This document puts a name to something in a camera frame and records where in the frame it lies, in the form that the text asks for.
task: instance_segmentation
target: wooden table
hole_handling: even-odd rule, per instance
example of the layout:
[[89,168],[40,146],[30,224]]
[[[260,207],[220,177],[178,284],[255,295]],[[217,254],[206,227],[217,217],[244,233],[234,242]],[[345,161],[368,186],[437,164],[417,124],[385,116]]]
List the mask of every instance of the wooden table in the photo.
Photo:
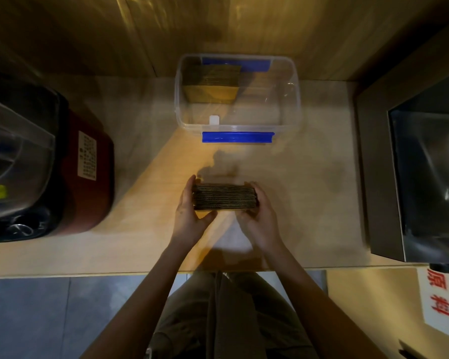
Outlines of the wooden table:
[[[169,242],[180,193],[205,182],[255,180],[268,193],[287,247],[305,268],[404,265],[372,255],[362,229],[350,96],[353,84],[301,82],[303,124],[272,144],[203,144],[178,128],[173,79],[55,77],[81,115],[115,143],[116,201],[95,229],[0,244],[0,277],[150,271]],[[220,212],[181,271],[264,270],[236,222]]]

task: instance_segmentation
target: person's left hand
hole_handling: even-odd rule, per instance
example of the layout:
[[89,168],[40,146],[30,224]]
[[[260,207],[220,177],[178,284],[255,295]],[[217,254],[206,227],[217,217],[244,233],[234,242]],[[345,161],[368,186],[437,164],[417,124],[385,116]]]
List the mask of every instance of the person's left hand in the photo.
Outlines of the person's left hand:
[[175,226],[171,236],[171,245],[180,247],[188,253],[200,240],[204,231],[215,220],[218,212],[210,211],[203,218],[198,218],[193,209],[192,188],[196,181],[196,176],[191,176],[186,182],[185,189],[181,193],[180,203],[175,213]]

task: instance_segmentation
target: forearm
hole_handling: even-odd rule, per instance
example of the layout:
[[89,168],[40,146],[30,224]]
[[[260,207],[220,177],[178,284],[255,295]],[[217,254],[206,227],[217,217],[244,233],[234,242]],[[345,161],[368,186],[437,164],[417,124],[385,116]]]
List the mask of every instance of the forearm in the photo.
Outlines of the forearm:
[[365,333],[323,292],[282,242],[264,249],[320,358],[383,358]]
[[169,245],[82,358],[143,358],[185,256]]

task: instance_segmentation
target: red chinese characters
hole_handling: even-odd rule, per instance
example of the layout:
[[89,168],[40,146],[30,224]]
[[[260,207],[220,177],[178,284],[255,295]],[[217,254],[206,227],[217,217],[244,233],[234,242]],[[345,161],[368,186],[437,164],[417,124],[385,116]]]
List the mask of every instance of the red chinese characters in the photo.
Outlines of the red chinese characters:
[[446,276],[442,273],[432,271],[428,269],[428,280],[431,286],[440,287],[442,289],[447,289],[446,287]]
[[431,299],[434,301],[434,306],[431,306],[432,309],[436,310],[439,314],[449,316],[449,301],[437,295],[432,295]]

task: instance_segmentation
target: hand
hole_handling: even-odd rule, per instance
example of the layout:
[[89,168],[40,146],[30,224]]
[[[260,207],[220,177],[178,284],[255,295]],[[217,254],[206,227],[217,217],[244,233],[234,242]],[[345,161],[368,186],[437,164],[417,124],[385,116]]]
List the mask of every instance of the hand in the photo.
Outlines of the hand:
[[256,191],[259,205],[252,211],[237,211],[236,218],[251,243],[262,251],[269,251],[282,244],[278,218],[263,189],[256,182],[251,182],[250,185]]
[[175,226],[171,236],[171,245],[183,248],[188,253],[200,240],[204,231],[215,220],[217,211],[211,211],[203,218],[198,218],[193,209],[192,188],[196,181],[193,175],[186,182],[185,189],[181,193],[180,203],[175,213]]

